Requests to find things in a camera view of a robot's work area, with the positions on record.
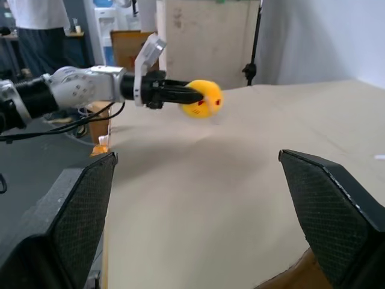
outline white shirt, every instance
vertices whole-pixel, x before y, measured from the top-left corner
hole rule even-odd
[[[69,27],[63,0],[8,0],[16,26],[26,29]]]

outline beige paper surface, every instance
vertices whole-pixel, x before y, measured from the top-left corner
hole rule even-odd
[[[356,81],[226,91],[214,122],[127,103],[112,122],[109,287],[253,288],[308,248],[278,152],[343,164],[384,201],[385,92]]]

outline dark pants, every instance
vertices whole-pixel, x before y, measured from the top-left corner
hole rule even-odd
[[[64,56],[63,28],[34,30],[18,28],[20,53],[34,77],[53,74],[63,66],[69,66]]]

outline yellow toy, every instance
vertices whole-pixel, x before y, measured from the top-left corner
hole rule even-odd
[[[195,80],[187,85],[203,94],[204,99],[195,104],[181,104],[181,109],[191,117],[203,119],[211,117],[223,106],[223,95],[220,87],[211,81]]]

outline black cable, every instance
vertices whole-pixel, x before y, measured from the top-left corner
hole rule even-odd
[[[109,119],[112,119],[116,116],[118,116],[124,109],[125,107],[125,103],[122,104],[122,107],[118,110],[118,112],[116,112],[115,114],[113,114],[112,116],[109,116],[109,117],[103,117],[103,118],[100,118],[100,119],[94,119],[95,117],[99,116],[101,113],[103,113],[104,111],[106,111],[107,109],[111,108],[112,106],[114,105],[114,102],[107,105],[105,108],[99,110],[97,113],[93,113],[87,117],[84,117],[80,120],[77,120],[75,122],[72,122],[72,123],[69,123],[67,125],[63,125],[59,128],[54,128],[54,129],[51,129],[49,131],[46,131],[46,132],[32,132],[32,133],[27,133],[27,134],[13,134],[13,135],[4,135],[4,136],[0,136],[0,141],[6,141],[8,143],[11,143],[15,140],[25,140],[25,139],[28,139],[28,138],[33,138],[33,137],[39,137],[39,136],[42,136],[42,135],[55,135],[55,134],[63,134],[65,132],[69,132],[81,125],[86,125],[90,122],[100,122],[102,120],[109,120]]]

